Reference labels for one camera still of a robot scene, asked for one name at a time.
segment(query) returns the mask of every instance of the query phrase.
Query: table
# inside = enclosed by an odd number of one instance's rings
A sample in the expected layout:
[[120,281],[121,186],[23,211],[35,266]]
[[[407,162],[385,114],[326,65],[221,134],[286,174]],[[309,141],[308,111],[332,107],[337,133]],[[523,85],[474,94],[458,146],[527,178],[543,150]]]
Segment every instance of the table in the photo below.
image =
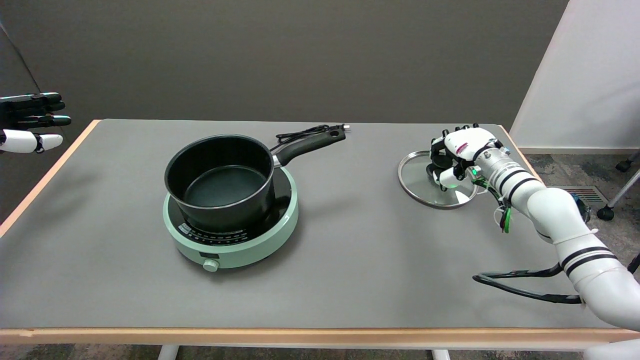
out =
[[[579,350],[640,338],[471,279],[557,259],[521,215],[501,234],[489,196],[443,211],[404,193],[398,163],[450,124],[353,124],[287,165],[300,221],[275,254],[214,274],[184,259],[161,216],[169,159],[207,135],[273,145],[308,127],[92,122],[0,227],[0,343]],[[503,128],[482,127],[529,166]],[[563,276],[519,284],[574,292]]]

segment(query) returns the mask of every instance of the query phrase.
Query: gray table surface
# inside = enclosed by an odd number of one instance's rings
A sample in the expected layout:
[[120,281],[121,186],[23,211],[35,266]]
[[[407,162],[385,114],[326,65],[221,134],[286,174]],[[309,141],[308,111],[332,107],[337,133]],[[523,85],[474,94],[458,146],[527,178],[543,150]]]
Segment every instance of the gray table surface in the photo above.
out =
[[[450,124],[353,124],[347,140],[287,166],[300,221],[280,250],[213,274],[183,258],[162,219],[169,159],[207,135],[274,145],[309,126],[100,122],[0,239],[0,327],[609,327],[580,306],[471,279],[557,258],[522,215],[500,233],[487,194],[437,210],[404,193],[398,163]],[[563,275],[510,283],[574,293]]]

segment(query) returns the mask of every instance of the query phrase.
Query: pot rim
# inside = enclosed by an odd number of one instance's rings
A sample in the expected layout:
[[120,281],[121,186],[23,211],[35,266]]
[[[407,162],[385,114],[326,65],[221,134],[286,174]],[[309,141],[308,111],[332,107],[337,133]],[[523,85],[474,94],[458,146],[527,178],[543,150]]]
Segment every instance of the pot rim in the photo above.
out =
[[[179,197],[177,197],[173,193],[173,191],[171,190],[171,188],[169,186],[169,172],[170,172],[171,168],[173,167],[173,164],[178,160],[178,158],[180,156],[182,156],[186,151],[192,149],[193,147],[195,147],[197,145],[200,145],[201,143],[204,143],[204,142],[215,141],[215,140],[219,140],[219,139],[222,139],[222,138],[240,138],[240,139],[243,139],[243,140],[248,140],[250,142],[253,142],[253,143],[259,145],[264,150],[265,153],[269,154],[269,162],[270,162],[270,165],[271,165],[271,170],[269,171],[269,176],[267,176],[267,179],[264,181],[262,186],[258,190],[256,190],[253,194],[245,197],[244,199],[238,200],[236,202],[232,202],[231,204],[222,205],[222,206],[196,206],[196,205],[193,205],[193,204],[189,204],[188,202],[185,202],[184,200],[182,200]],[[176,200],[179,204],[188,206],[191,209],[200,209],[200,210],[227,209],[227,208],[231,208],[232,206],[236,206],[236,205],[242,204],[243,202],[249,201],[250,199],[253,199],[255,196],[257,196],[260,192],[262,192],[269,185],[269,183],[272,182],[274,170],[275,170],[275,167],[274,167],[274,163],[273,163],[273,154],[271,153],[269,148],[266,147],[266,145],[264,145],[262,142],[258,141],[257,139],[254,139],[254,138],[252,138],[250,136],[246,136],[246,135],[240,135],[240,134],[213,135],[213,136],[208,136],[206,138],[202,138],[202,139],[196,140],[196,141],[190,143],[189,145],[183,147],[180,151],[178,151],[175,155],[173,155],[173,157],[169,161],[169,164],[167,164],[166,169],[164,171],[164,187],[166,188],[167,192],[169,193],[169,195],[171,195],[171,197],[174,200]]]

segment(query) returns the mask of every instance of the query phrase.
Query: pot lid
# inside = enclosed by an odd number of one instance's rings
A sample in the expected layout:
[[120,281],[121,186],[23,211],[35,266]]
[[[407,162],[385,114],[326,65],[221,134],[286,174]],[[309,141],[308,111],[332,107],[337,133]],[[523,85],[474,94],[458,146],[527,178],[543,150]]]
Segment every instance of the pot lid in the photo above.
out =
[[471,172],[457,188],[443,192],[427,173],[431,163],[429,151],[416,151],[407,155],[398,166],[398,178],[403,189],[415,200],[436,208],[455,208],[471,201],[477,194],[475,178]]

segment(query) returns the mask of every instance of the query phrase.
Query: carpet floor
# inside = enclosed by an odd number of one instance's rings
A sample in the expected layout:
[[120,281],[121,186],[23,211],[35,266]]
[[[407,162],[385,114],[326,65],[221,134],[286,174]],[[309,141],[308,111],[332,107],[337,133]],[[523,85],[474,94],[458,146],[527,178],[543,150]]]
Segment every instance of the carpet floor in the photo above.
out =
[[[548,186],[596,186],[608,199],[629,180],[638,164],[627,173],[615,170],[624,156],[591,155],[530,155],[527,159]],[[640,195],[633,187],[616,206],[613,221],[604,222],[593,210],[589,223],[598,228],[598,237],[611,248],[623,264],[640,252]],[[59,344],[59,345],[5,345],[0,347],[0,360],[151,360],[160,353],[160,346]],[[578,360],[579,353],[530,351],[450,351],[452,360]],[[425,360],[432,359],[427,350],[324,350],[324,349],[270,349],[180,347],[179,360]]]

